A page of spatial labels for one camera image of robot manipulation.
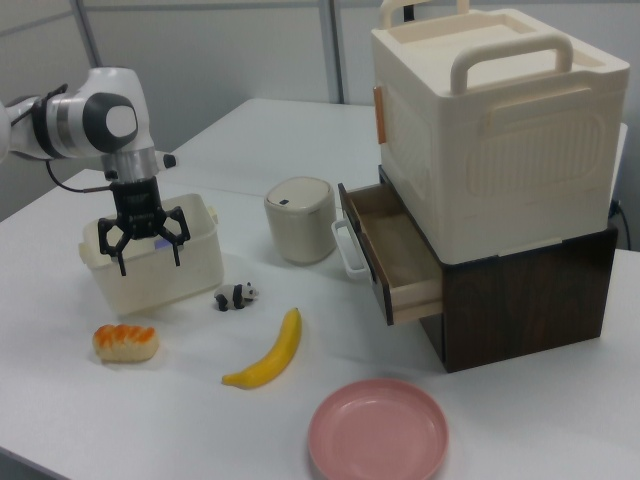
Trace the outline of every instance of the toy panda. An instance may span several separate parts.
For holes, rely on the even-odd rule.
[[[252,302],[258,296],[258,291],[251,286],[251,283],[243,285],[222,285],[216,290],[215,299],[221,312],[229,310],[233,306],[236,310],[245,307],[245,303]]]

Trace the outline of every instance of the white plastic basket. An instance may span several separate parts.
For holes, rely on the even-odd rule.
[[[440,260],[607,226],[629,65],[517,10],[373,30],[382,166]]]
[[[121,315],[155,308],[220,285],[224,276],[217,234],[217,216],[196,194],[162,202],[165,210],[182,207],[191,239],[180,251],[175,265],[173,248],[160,237],[130,241],[123,251],[127,275],[109,255],[100,253],[98,220],[86,225],[79,245],[82,261],[89,267],[111,309]],[[180,228],[173,220],[165,227],[174,233]],[[107,236],[115,245],[121,235],[117,228]]]

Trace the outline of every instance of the wooden box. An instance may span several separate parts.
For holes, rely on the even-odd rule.
[[[508,256],[442,263],[380,168],[342,207],[387,323],[420,321],[448,372],[600,336],[617,230]]]

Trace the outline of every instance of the toy banana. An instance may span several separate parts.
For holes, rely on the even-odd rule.
[[[269,353],[261,360],[238,373],[222,377],[224,385],[251,389],[276,378],[289,365],[298,349],[302,335],[302,317],[297,308],[289,310],[282,320],[280,334]]]

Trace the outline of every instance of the pink plate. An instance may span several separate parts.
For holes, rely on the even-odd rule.
[[[308,440],[313,461],[331,480],[426,479],[444,460],[449,429],[433,398],[410,383],[381,378],[325,399]]]

